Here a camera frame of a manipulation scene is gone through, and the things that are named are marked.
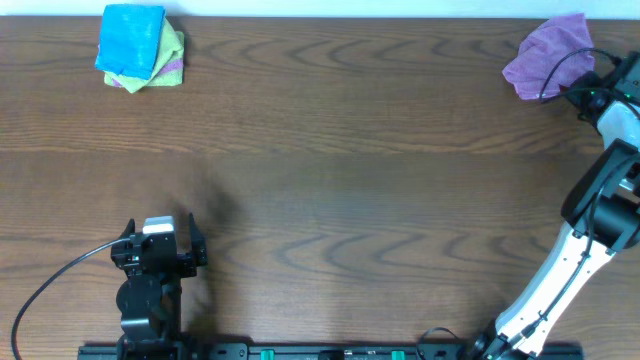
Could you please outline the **purple microfiber cloth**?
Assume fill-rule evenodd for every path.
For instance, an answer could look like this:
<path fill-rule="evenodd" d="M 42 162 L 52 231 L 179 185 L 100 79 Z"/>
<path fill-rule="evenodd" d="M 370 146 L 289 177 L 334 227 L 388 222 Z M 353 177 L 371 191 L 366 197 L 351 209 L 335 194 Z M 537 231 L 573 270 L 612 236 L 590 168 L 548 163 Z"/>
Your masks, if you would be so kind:
<path fill-rule="evenodd" d="M 569 53 L 592 47 L 583 13 L 553 17 L 523 40 L 517 56 L 502 74 L 522 100 L 535 100 L 540 93 L 544 98 L 552 97 L 558 95 L 562 87 L 569 87 L 580 76 L 592 71 L 595 59 L 589 52 L 571 56 L 558 67 L 542 90 L 554 66 Z"/>

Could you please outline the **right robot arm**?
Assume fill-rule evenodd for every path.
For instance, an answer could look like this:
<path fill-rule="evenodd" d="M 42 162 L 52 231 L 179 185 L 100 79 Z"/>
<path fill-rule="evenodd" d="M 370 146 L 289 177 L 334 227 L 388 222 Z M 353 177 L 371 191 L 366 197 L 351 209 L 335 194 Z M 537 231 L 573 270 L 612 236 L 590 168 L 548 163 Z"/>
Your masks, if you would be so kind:
<path fill-rule="evenodd" d="M 604 151 L 564 200 L 546 260 L 462 359 L 584 356 L 578 345 L 547 344 L 550 330 L 598 270 L 639 243 L 639 54 L 610 60 L 610 73 L 589 71 L 561 94 L 602 137 Z"/>

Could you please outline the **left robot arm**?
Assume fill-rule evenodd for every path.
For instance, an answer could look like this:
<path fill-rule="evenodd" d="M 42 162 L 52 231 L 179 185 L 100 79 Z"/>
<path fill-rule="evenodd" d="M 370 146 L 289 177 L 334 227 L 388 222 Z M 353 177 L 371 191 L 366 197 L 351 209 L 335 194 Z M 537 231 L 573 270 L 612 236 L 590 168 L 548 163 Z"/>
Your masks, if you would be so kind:
<path fill-rule="evenodd" d="M 181 331 L 181 280 L 208 264 L 206 239 L 188 217 L 191 250 L 179 253 L 174 218 L 153 217 L 135 230 L 130 220 L 111 247 L 111 260 L 126 281 L 116 295 L 123 335 L 118 359 L 190 359 L 194 340 Z"/>

